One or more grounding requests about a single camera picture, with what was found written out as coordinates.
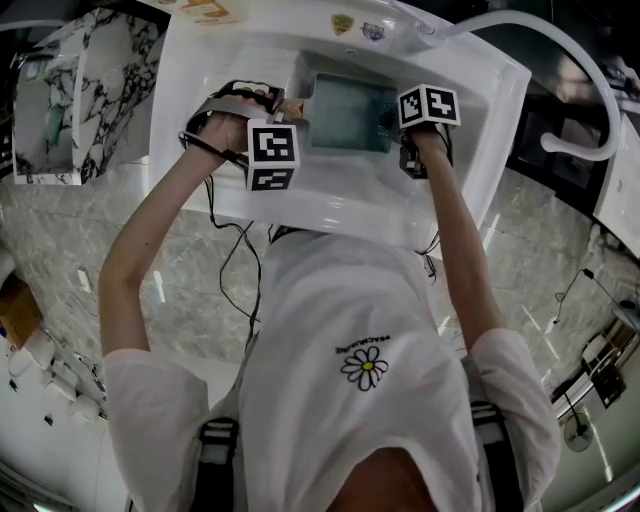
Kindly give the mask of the person's left hand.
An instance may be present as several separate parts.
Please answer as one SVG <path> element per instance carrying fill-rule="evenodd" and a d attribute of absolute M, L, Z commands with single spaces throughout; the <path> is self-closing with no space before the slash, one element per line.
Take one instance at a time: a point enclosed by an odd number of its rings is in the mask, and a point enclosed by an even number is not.
<path fill-rule="evenodd" d="M 241 90 L 254 93 L 256 97 L 259 95 L 272 98 L 272 95 L 263 89 L 244 87 Z M 221 99 L 227 102 L 233 101 L 265 110 L 263 106 L 256 102 L 254 97 L 225 95 Z M 236 153 L 242 153 L 247 149 L 246 124 L 247 119 L 244 117 L 235 114 L 214 112 L 209 117 L 207 124 L 202 128 L 199 135 L 206 143 L 219 151 L 231 150 Z"/>

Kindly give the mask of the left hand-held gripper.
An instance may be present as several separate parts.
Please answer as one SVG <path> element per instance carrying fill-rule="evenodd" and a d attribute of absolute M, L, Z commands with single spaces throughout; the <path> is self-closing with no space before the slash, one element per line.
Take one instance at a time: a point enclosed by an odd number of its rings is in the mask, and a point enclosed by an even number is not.
<path fill-rule="evenodd" d="M 244 87 L 263 89 L 266 95 L 241 90 Z M 254 97 L 265 110 L 246 104 L 227 102 L 225 95 Z M 289 188 L 295 171 L 300 166 L 300 151 L 296 126 L 284 122 L 279 107 L 284 100 L 284 90 L 264 82 L 232 80 L 218 91 L 207 96 L 199 109 L 187 122 L 187 145 L 196 146 L 223 159 L 244 172 L 249 191 L 281 191 Z M 214 112 L 235 114 L 247 119 L 247 149 L 236 153 L 219 151 L 206 143 L 199 135 Z"/>

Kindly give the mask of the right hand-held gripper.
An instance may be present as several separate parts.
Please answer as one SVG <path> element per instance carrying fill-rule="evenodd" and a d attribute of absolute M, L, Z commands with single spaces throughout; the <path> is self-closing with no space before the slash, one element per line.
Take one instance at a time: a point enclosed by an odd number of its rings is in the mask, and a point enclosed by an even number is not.
<path fill-rule="evenodd" d="M 418 156 L 418 147 L 410 133 L 426 129 L 442 139 L 446 155 L 453 163 L 451 129 L 459 126 L 457 93 L 452 89 L 420 84 L 397 96 L 397 125 L 400 145 L 400 168 L 412 179 L 427 179 L 428 172 Z"/>

